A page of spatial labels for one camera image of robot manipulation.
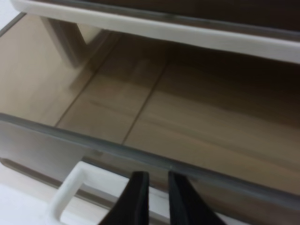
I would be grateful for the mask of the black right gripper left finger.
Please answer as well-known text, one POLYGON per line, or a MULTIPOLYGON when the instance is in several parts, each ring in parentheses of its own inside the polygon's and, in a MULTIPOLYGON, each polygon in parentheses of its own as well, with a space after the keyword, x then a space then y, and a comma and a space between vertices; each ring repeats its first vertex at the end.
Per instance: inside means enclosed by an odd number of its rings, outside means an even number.
POLYGON ((114 207, 101 221, 102 225, 149 224, 149 174, 133 172, 114 207))

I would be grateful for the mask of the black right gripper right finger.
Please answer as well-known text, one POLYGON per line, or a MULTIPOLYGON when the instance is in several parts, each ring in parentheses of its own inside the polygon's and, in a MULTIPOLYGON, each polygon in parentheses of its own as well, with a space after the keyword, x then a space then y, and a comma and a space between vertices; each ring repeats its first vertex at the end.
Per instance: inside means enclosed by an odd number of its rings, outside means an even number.
POLYGON ((168 173, 170 223, 172 225, 224 225, 225 222, 205 203, 189 180, 168 173))

